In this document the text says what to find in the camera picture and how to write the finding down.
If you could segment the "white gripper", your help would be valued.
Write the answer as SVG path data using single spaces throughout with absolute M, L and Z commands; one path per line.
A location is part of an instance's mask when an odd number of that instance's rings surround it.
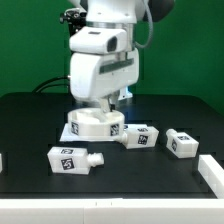
M 74 53 L 70 61 L 70 91 L 75 99 L 99 99 L 104 113 L 116 109 L 122 88 L 135 84 L 139 77 L 139 53 L 93 55 Z

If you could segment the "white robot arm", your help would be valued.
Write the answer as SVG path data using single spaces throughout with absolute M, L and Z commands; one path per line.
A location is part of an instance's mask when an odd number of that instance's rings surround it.
M 87 0 L 86 25 L 70 37 L 70 90 L 75 99 L 97 101 L 103 112 L 137 82 L 141 44 L 134 27 L 162 20 L 175 0 Z

